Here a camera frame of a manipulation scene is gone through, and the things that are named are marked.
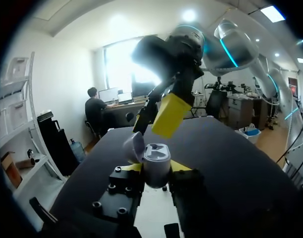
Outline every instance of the blue light strip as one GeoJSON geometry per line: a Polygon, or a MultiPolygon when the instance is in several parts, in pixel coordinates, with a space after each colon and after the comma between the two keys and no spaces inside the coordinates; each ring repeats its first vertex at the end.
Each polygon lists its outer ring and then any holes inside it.
{"type": "Polygon", "coordinates": [[[233,57],[231,56],[230,52],[227,50],[224,42],[222,41],[222,39],[220,39],[221,45],[224,49],[224,51],[226,52],[227,56],[230,58],[230,60],[233,62],[233,64],[235,65],[236,68],[238,68],[237,63],[235,62],[235,60],[233,59],[233,57]]]}
{"type": "Polygon", "coordinates": [[[271,79],[271,81],[273,82],[273,84],[275,85],[275,88],[276,88],[276,92],[278,92],[278,88],[277,88],[277,85],[276,85],[276,83],[275,83],[275,81],[274,81],[274,79],[269,75],[269,74],[267,74],[267,76],[271,79]]]}
{"type": "Polygon", "coordinates": [[[296,109],[294,109],[288,116],[286,116],[285,120],[287,120],[293,113],[295,113],[296,111],[298,111],[298,107],[296,109]]]}

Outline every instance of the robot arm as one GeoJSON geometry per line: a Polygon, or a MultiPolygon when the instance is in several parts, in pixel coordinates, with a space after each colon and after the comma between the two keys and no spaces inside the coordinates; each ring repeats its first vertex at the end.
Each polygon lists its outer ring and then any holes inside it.
{"type": "MultiPolygon", "coordinates": [[[[148,95],[133,131],[144,135],[148,124],[153,123],[154,133],[170,138],[182,122],[184,113],[193,105],[192,85],[203,75],[202,71],[219,77],[249,68],[263,95],[281,106],[289,128],[286,147],[294,143],[303,145],[303,119],[290,88],[279,70],[271,69],[266,73],[258,56],[257,45],[235,23],[225,19],[214,35],[198,24],[181,24],[165,41],[155,36],[144,37],[133,52],[133,60],[158,74],[162,83],[148,95]],[[205,69],[200,69],[201,59],[205,69]],[[158,112],[156,103],[165,94],[158,112]]],[[[290,160],[296,168],[302,163],[295,156],[290,160]]]]}

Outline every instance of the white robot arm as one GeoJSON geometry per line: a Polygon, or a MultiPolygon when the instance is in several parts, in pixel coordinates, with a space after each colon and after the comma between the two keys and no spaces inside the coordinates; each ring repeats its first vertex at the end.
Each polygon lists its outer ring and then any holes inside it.
{"type": "Polygon", "coordinates": [[[201,31],[206,39],[202,58],[207,67],[206,71],[215,76],[222,76],[228,72],[249,68],[256,77],[263,95],[280,105],[289,128],[286,147],[291,149],[286,157],[295,168],[300,167],[299,173],[303,177],[303,118],[280,71],[273,68],[268,73],[265,72],[258,59],[257,45],[235,23],[222,20],[214,36],[204,29],[201,31]]]}

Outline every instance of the window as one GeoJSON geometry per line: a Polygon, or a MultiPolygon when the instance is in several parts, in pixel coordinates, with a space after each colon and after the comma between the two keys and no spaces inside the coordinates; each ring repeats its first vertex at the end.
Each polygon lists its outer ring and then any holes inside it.
{"type": "Polygon", "coordinates": [[[132,79],[136,82],[160,83],[160,79],[150,70],[132,61],[132,52],[141,38],[115,43],[104,49],[106,84],[123,92],[132,92],[132,79]]]}

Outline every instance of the computer monitor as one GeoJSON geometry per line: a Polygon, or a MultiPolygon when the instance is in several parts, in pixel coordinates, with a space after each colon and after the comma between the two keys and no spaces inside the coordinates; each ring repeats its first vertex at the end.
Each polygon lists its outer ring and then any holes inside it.
{"type": "Polygon", "coordinates": [[[119,104],[130,103],[133,101],[132,93],[121,93],[117,95],[117,98],[119,104]]]}
{"type": "Polygon", "coordinates": [[[146,96],[155,87],[153,82],[138,83],[132,82],[133,97],[146,96]]]}
{"type": "Polygon", "coordinates": [[[99,98],[105,103],[117,100],[118,88],[110,88],[99,91],[99,98]]]}

